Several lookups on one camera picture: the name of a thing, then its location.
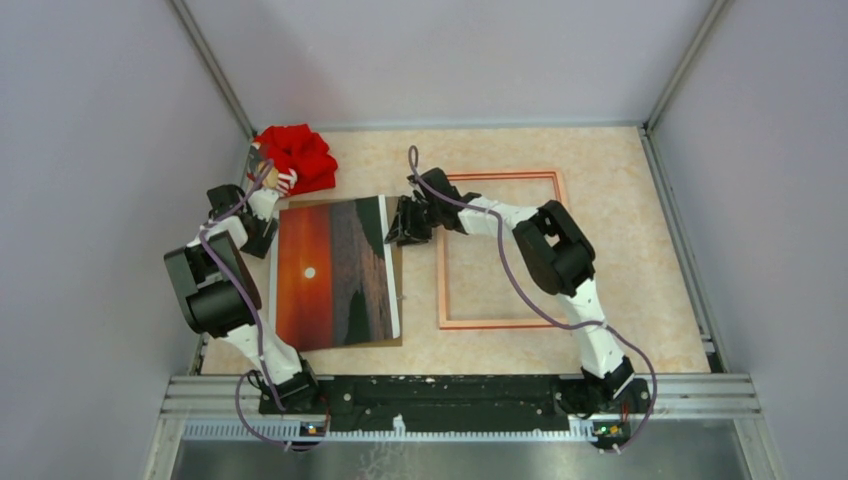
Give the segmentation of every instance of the gray wall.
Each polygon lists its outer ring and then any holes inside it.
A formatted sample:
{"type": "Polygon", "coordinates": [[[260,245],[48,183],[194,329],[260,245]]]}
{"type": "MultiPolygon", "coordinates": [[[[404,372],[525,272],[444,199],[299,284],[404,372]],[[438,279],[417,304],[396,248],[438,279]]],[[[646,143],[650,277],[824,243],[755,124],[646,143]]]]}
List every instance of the gray wall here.
{"type": "Polygon", "coordinates": [[[736,2],[659,145],[791,477],[848,477],[848,3],[736,2]]]}
{"type": "Polygon", "coordinates": [[[709,0],[187,0],[258,128],[631,123],[709,0]]]}
{"type": "Polygon", "coordinates": [[[245,141],[164,1],[2,11],[0,477],[137,478],[195,339],[162,255],[245,141]]]}

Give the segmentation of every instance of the red cloth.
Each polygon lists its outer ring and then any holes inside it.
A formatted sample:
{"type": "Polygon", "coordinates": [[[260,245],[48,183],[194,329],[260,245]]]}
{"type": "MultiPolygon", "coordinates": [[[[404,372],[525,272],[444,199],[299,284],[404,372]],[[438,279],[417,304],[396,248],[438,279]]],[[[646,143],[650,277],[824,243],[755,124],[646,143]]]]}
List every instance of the red cloth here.
{"type": "Polygon", "coordinates": [[[254,141],[262,145],[262,153],[273,162],[281,178],[289,178],[290,170],[297,174],[294,186],[283,188],[286,196],[336,186],[339,165],[328,153],[330,146],[309,125],[268,127],[254,141]]]}

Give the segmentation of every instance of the photograph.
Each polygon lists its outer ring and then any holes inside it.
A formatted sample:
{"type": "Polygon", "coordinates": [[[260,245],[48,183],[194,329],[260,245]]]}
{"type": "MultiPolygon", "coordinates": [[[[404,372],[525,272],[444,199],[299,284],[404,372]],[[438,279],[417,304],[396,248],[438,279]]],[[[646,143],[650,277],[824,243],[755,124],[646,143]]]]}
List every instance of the photograph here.
{"type": "Polygon", "coordinates": [[[400,336],[386,198],[279,212],[271,323],[299,351],[400,336]]]}

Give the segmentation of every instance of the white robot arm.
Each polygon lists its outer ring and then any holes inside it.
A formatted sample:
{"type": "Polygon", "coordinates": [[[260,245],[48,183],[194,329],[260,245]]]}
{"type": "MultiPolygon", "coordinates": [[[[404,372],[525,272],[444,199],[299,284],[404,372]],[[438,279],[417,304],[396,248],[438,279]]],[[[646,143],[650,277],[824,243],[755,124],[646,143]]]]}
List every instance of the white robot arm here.
{"type": "MultiPolygon", "coordinates": [[[[528,221],[539,213],[536,207],[517,207],[507,205],[486,197],[477,197],[469,202],[470,205],[481,207],[486,211],[498,212],[504,221],[504,229],[515,231],[521,222],[528,221]]],[[[485,235],[497,237],[497,219],[485,211],[464,209],[458,214],[465,233],[468,235],[485,235]]],[[[515,241],[514,235],[505,235],[505,239],[515,241]]],[[[557,293],[556,299],[566,312],[572,324],[590,320],[606,322],[606,316],[601,308],[598,290],[594,278],[587,278],[575,289],[574,295],[557,293]]],[[[574,331],[577,344],[580,347],[580,363],[583,370],[598,379],[612,376],[626,358],[624,352],[613,338],[612,334],[600,326],[588,326],[574,331]]],[[[612,385],[612,393],[621,392],[633,379],[633,372],[627,375],[623,382],[612,385]]]]}
{"type": "MultiPolygon", "coordinates": [[[[539,288],[556,296],[572,325],[599,322],[575,330],[574,335],[585,378],[609,398],[616,398],[633,380],[633,367],[605,328],[592,265],[594,249],[562,204],[550,201],[538,208],[522,207],[477,193],[460,196],[438,168],[420,178],[430,189],[458,203],[446,202],[428,188],[416,190],[415,199],[401,199],[387,241],[424,243],[438,226],[466,235],[497,237],[498,219],[490,213],[497,212],[503,219],[504,238],[518,244],[530,276],[539,288]],[[553,245],[548,242],[551,237],[556,238],[553,245]]],[[[416,185],[415,176],[409,179],[416,185]]]]}
{"type": "Polygon", "coordinates": [[[238,187],[225,185],[207,195],[213,205],[210,218],[239,202],[247,205],[207,224],[185,247],[165,255],[183,316],[195,332],[208,333],[239,349],[287,408],[308,406],[318,388],[315,376],[297,350],[260,316],[259,292],[239,254],[242,250],[262,258],[267,253],[276,234],[271,211],[277,194],[262,190],[244,202],[238,187]]]}

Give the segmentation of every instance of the picture frame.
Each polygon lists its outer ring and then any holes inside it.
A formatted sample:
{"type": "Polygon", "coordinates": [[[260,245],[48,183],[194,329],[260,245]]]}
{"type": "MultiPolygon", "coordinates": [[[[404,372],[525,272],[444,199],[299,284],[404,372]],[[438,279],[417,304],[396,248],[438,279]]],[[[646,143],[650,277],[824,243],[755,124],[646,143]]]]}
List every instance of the picture frame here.
{"type": "MultiPolygon", "coordinates": [[[[568,196],[565,190],[562,174],[557,170],[516,170],[499,172],[473,172],[454,173],[447,176],[452,184],[461,187],[464,181],[481,180],[549,180],[553,188],[553,194],[557,201],[568,208],[568,196]]],[[[469,329],[501,329],[501,328],[540,328],[550,327],[551,324],[538,317],[528,316],[522,318],[464,318],[453,319],[450,315],[450,268],[448,262],[448,238],[452,234],[443,228],[436,230],[436,278],[438,294],[438,324],[442,330],[469,330],[469,329]]],[[[564,315],[554,315],[554,318],[567,322],[564,315]]]]}

